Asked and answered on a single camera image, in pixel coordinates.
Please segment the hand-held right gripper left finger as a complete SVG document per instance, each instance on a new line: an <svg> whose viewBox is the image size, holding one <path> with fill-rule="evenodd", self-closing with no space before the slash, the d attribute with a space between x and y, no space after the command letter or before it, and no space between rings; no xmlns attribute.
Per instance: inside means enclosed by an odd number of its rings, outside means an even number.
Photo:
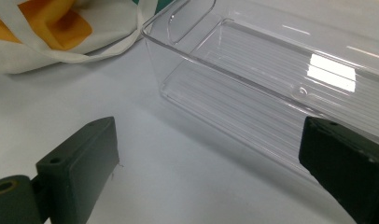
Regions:
<svg viewBox="0 0 379 224"><path fill-rule="evenodd" d="M52 224L86 224L105 182L119 163L115 119L94 120L36 164L49 193Z"/></svg>

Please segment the clear plastic bin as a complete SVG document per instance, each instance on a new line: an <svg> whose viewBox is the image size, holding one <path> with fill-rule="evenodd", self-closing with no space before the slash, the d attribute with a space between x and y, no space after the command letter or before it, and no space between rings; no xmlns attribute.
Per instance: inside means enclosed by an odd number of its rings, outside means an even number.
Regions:
<svg viewBox="0 0 379 224"><path fill-rule="evenodd" d="M308 117L379 144L379 0L173 0L142 33L168 102L297 175Z"/></svg>

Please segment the white tote bag orange print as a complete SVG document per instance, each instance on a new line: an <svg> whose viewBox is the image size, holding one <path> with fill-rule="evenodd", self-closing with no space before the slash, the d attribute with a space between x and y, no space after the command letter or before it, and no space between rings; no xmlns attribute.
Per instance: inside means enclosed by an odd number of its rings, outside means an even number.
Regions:
<svg viewBox="0 0 379 224"><path fill-rule="evenodd" d="M0 75L120 55L160 0L0 0Z"/></svg>

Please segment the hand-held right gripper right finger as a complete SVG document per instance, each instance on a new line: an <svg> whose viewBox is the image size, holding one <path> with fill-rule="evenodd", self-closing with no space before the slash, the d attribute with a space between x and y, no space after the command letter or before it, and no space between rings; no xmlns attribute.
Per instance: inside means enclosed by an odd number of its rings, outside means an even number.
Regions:
<svg viewBox="0 0 379 224"><path fill-rule="evenodd" d="M379 145L343 125L305 119L300 164L357 224L379 224Z"/></svg>

